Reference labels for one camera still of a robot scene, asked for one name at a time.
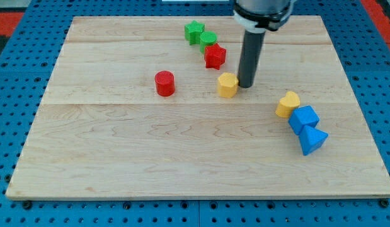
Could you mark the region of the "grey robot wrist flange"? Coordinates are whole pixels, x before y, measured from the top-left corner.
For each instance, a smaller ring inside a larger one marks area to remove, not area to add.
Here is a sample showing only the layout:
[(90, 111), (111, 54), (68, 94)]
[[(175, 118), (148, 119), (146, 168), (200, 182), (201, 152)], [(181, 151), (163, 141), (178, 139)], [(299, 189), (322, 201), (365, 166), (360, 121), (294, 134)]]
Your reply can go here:
[(277, 31), (289, 20), (296, 0), (235, 0), (234, 19), (250, 33)]

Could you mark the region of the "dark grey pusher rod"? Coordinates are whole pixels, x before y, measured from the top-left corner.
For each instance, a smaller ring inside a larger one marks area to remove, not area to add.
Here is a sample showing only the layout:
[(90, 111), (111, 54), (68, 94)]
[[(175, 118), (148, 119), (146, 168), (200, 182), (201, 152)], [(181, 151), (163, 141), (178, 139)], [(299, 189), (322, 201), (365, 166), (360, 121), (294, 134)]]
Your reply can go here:
[(244, 31), (238, 67), (239, 86), (242, 88), (253, 86), (264, 38), (265, 32), (251, 33), (247, 30)]

